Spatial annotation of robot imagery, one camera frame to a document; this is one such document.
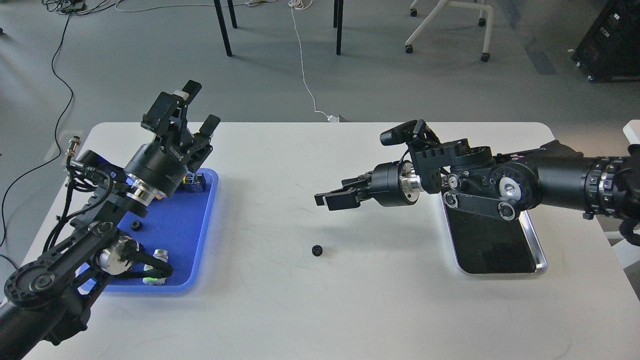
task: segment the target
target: wire on floor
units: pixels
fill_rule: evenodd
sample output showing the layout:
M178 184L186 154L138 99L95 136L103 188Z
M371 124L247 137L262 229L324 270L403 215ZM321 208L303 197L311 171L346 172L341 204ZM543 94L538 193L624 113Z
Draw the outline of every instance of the wire on floor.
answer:
M215 6L213 4L178 4L178 5L155 6L153 8L139 9L139 10L122 10L118 7L118 4L120 4L122 1L124 0L116 0L115 9L118 10L119 12L124 12L124 13L139 13L139 12L147 12L149 10L156 10L156 9L162 9L162 8L182 8L185 6ZM234 4L234 6L248 6L250 8L253 8L254 6L260 5L261 3L275 3L276 1L277 0L246 0L243 3Z
M304 5L302 0L289 0L289 7L291 8L291 17L293 18L293 29L296 31L296 36L298 37L298 45L300 46L300 68L302 69L302 82L305 84L305 88L307 88L307 92L311 95L311 99L314 102L314 113L321 113L326 116L327 120L330 120L332 117L327 115L324 111L320 111L316 106L316 98L314 94L311 94L311 90L309 90L309 86L307 85L307 79L305 78L305 61L302 57L302 41L300 40L300 34L298 33L298 26L296 25L296 17L293 15L293 10L306 10L313 4L313 0L309 2L308 5Z
M60 113L60 116L58 117L58 121L56 121L56 126L55 126L54 131L53 131L53 138L54 138L56 147L58 148L58 154L55 155L55 157L53 157L53 159L51 159L49 161L46 161L45 163L43 163L43 164L41 164L41 165L39 165L39 166L37 166L35 168L32 168L31 170L29 170L29 171L25 172L24 174L20 175L16 180L13 180L11 185L9 185L9 187L4 192L4 196L2 198L2 204L0 206L0 214L1 214L1 217L2 217L2 227L3 227L3 237L2 237L2 241L0 241L0 247L2 247L4 245L4 243L7 241L7 233L6 233L7 226L6 226L6 219L4 218L4 204L6 202L6 196L9 194L9 190L11 190L11 188L15 185L15 183L17 183L23 177L25 177L28 174L38 170L39 168L42 168L42 167L52 163L53 161L55 161L56 159L58 159L62 155L62 148L60 147L60 143L58 142L58 127L60 126L60 120L62 119L62 116L64 116L64 114L66 114L67 110L69 109L69 106L71 105L71 102L74 99L74 91L73 91L73 89L71 89L71 86L69 86L69 84L66 81L64 81L61 77L59 77L58 73L56 73L56 69L54 67L54 62L56 60L56 57L60 53L60 49L62 49L62 44L65 41L65 34L67 33L67 28L69 26L69 20L71 20L71 16L73 16L73 15L69 15L67 17L67 22L65 23L65 29L62 31L62 37L60 38L60 44L58 45L58 48L57 48L56 52L51 57L51 71L56 76L56 78L58 78L60 81L62 81L67 86L67 88L71 92L71 96L69 97L69 101L67 102L67 105L65 106L65 109L62 110L62 112ZM13 265L13 267L16 268L16 270L17 270L17 266L16 266L14 261L12 261L9 257L4 256L4 255L2 255L1 257L3 259L8 260L11 263L11 265Z

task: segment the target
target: blue tray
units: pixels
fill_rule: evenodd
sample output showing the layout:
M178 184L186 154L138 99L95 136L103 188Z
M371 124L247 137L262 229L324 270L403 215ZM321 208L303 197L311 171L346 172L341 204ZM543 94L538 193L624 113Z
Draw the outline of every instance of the blue tray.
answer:
M156 249L169 252L169 264L173 266L173 275L164 285L147 285L142 279L113 279L104 291L136 293L178 293L188 289L195 281L200 268L202 247L207 237L209 217L213 199L218 186L218 175L208 168L198 170L207 181L202 193L176 192L163 200L154 200L147 208L147 217L141 218L127 213L118 227L145 247L147 254ZM132 231L129 228L134 220L140 220L142 228ZM143 265L133 266L134 271L142 271ZM89 291L95 283L87 281L81 286Z

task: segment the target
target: cable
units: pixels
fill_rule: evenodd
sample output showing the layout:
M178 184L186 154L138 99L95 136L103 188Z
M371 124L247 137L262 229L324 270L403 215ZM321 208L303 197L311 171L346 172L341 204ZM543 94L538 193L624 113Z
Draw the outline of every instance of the cable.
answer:
M294 30L296 30L296 36L298 37L298 45L300 46L300 68L302 69L302 82L305 84L305 88L307 88L307 92L309 93L309 95L311 95L311 99L314 101L314 113L322 113L326 116L327 120L330 118L329 115L327 115L324 111L320 111L317 109L316 107L316 98L314 97L314 94L311 94L311 90L309 90L309 86L307 85L307 80L305 79L305 62L302 58L302 41L300 40L300 34L298 33L298 27L296 25L296 17L293 15L293 10L304 10L309 8L309 6L311 6L311 4L313 3L313 0L311 0L311 2L309 3L309 5L307 5L306 7L304 7L304 4L302 3L302 0L289 0L289 7L291 8L291 17L293 18L293 28Z
M153 8L148 8L148 9L140 9L140 10L122 10L120 8L118 8L118 4L120 4L122 1L124 0L116 0L115 3L115 9L118 10L119 12L124 12L124 13L140 13L140 12L147 12L149 10L156 10L156 9L162 9L162 8L181 8L183 6L215 6L213 4L180 4L180 5L162 5L162 6L155 6ZM275 3L277 0L246 0L245 2L241 3L241 4L234 4L234 6L242 6L242 5L246 5L249 6L250 8L257 6L261 3ZM222 5L222 7L224 8L228 8L228 5Z
M65 10L75 5L74 3L71 3L71 1L69 0L41 0L41 3L47 7L48 12L56 12L61 15L73 15L73 16L82 16L82 15L89 15L92 13L101 12L115 5L115 4L109 5L110 2L111 0L102 0L102 2L100 2L98 5L88 10L74 11L75 9L73 9L73 10L69 10L69 12L66 12Z
M289 0L289 7L293 10L306 10L309 8L309 6L311 6L311 4L314 3L314 0L309 1L309 5L305 6L305 3L302 2L302 0Z
M278 0L246 0L244 2L244 5L249 6L250 8L253 8L254 6L258 6L262 3L275 3Z
M67 112L67 110L69 109L69 106L71 105L71 102L74 99L74 91L73 89L71 89L71 86L69 86L69 84L67 84L66 81L62 80L61 77L59 77L59 75L56 73L56 69L54 68L54 62L56 60L57 55L60 53L60 49L62 48L62 44L65 41L65 34L67 33L67 28L69 26L69 20L71 20L71 16L69 15L67 17L67 22L65 23L65 29L62 31L62 37L60 38L60 44L58 45L58 48L56 50L56 52L53 54L53 57L51 58L51 71L53 71L53 74L56 76L56 78L58 78L60 81L62 81L67 88L69 89L69 91L71 91L71 96L69 97L69 101L67 103L67 105L65 106L65 109L62 110L62 112L60 113L60 116L58 117L58 121L56 121L56 127L54 128L53 131L53 137L54 137L54 141L56 143L56 147L58 148L58 154L55 155L55 157L53 157L53 159L46 161L45 163L32 168L31 170L25 172L24 174L20 175L16 180L13 180L13 182L9 185L9 187L6 189L6 191L4 192L3 198L2 198L2 205L0 206L0 214L2 217L2 227L3 227L3 237L2 237L2 241L0 241L0 247L2 247L2 245L4 245L4 243L7 241L7 234L6 234L6 220L4 218L4 203L6 202L6 196L9 194L9 190L11 190L11 188L15 185L15 183L18 182L18 180L22 179L23 177L27 176L28 174L38 170L39 168L42 168L50 163L52 163L53 161L55 161L56 159L58 159L60 157L60 155L62 155L62 148L60 147L60 143L58 142L58 126L60 125L60 120L62 119L62 116L64 116L64 114ZM15 263L9 259L7 256L2 255L1 256L3 259L8 260L12 265L14 265L15 267Z

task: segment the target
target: black cable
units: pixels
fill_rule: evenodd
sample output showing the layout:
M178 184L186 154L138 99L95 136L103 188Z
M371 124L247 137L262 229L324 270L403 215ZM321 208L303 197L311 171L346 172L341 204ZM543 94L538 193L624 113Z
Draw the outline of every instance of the black cable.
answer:
M62 216L58 219L58 223L53 228L53 230L51 230L51 232L49 233L49 236L47 237L47 241L45 242L44 248L42 249L43 253L47 252L48 250L51 250L54 246L56 246L56 242L58 241L58 236L60 235L60 232L71 219L97 208L98 206L100 206L100 204L105 202L107 200L107 197L109 197L109 194L111 194L111 191L113 190L113 179L111 178L111 176L109 176L109 174L107 174L106 172L96 168L88 168L88 171L100 174L104 177L105 180L109 181L109 185L107 186L106 191L104 192L104 194L102 194L102 196L100 196L98 201L92 204L91 206L87 206L82 210L79 210L79 211L76 211L75 213L67 215L69 205L71 204L71 194L74 189L73 182L68 184L67 186L71 187L71 189L67 188L67 198L65 200L65 209L63 210Z
M58 53L60 53L60 49L62 48L62 44L65 41L65 34L67 33L67 28L69 26L69 20L71 20L71 15L69 15L67 17L67 22L65 23L65 29L62 31L62 37L60 38L60 44L58 45L58 48L56 50L56 52L53 54L53 57L51 58L51 71L53 71L53 74L56 76L56 78L58 78L60 81L62 81L67 88L69 89L69 91L71 91L71 96L69 97L69 101L67 103L67 105L65 106L65 109L62 110L62 112L60 113L60 116L58 117L58 121L56 121L56 127L54 128L53 131L53 138L54 141L56 143L56 147L58 148L58 154L53 157L53 159L46 161L44 164L41 164L35 168L32 168L31 170L25 172L24 174L20 175L16 180L13 180L13 182L11 183L11 185L9 185L9 187L6 189L6 191L4 192L3 198L2 198L2 205L0 206L0 215L2 217L2 227L3 227L3 237L2 237L2 241L0 241L0 247L2 247L2 245L4 245L7 235L6 235L6 220L4 218L4 203L6 201L6 196L7 194L9 194L9 190L11 190L11 188L15 185L15 183L18 182L18 180L22 179L23 177L27 176L28 174L38 170L39 168L42 168L50 163L52 163L53 161L55 161L56 159L58 159L60 157L60 155L62 155L62 148L60 147L60 143L58 143L58 126L60 125L60 120L62 119L62 116L64 116L64 114L67 112L67 110L69 109L69 106L71 105L71 102L74 99L74 91L73 89L71 89L71 86L69 86L69 84L67 84L66 81L62 80L61 77L58 76L58 74L56 73L56 69L54 68L54 62L56 60L56 56L58 55ZM9 259L7 256L1 255L1 257L3 259L8 260L14 267L15 263Z

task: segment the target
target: white cable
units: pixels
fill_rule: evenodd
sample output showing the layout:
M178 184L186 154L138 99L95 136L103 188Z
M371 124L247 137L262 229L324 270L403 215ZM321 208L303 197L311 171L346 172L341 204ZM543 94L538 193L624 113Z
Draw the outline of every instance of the white cable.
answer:
M314 3L314 0L311 0L309 1L309 5L305 6L305 3L303 3L302 0L289 0L289 7L291 9L296 9L296 10L306 10L313 3Z
M311 3L309 3L307 7L304 7L303 5L301 5L302 0L289 0L289 7L291 7L291 17L293 18L293 28L294 30L296 30L296 36L298 37L298 45L300 46L300 68L302 69L302 82L305 84L305 88L307 88L307 92L309 93L309 95L311 95L311 99L313 99L314 101L314 113L322 113L326 116L328 120L329 115L327 115L325 112L320 111L316 108L316 98L314 97L314 94L311 94L311 90L309 90L309 86L307 86L307 80L305 79L305 62L302 58L302 41L300 40L300 34L298 33L298 27L296 26L296 17L293 15L294 9L304 10L309 6L311 6L312 3L313 3L313 0L311 0Z
M117 0L116 6L114 7L119 12L124 12L124 13L139 13L139 12L147 12L149 10L162 9L162 8L179 8L182 6L214 6L213 4L182 4L182 5L162 5L162 6L156 6L155 8L148 8L148 9L141 9L141 10L122 10L122 9L118 9L118 4L120 4L122 1L123 0Z
M254 6L258 6L261 3L275 3L278 0L246 0L244 2L244 4L246 6L249 6L250 8L253 8Z
M122 10L122 9L118 8L118 4L120 4L122 1L124 1L124 0L117 0L116 6L114 6L114 7L119 12L124 12L124 13L139 13L139 12L147 12L149 10L162 9L162 8L179 8L179 7L182 7L182 6L215 6L213 4L180 4L180 5L162 5L162 6L156 6L154 8L140 9L140 10ZM234 6L246 5L246 6L249 6L250 8L253 8L254 6L257 6L260 3L275 3L276 1L277 0L246 0L242 4L234 4Z

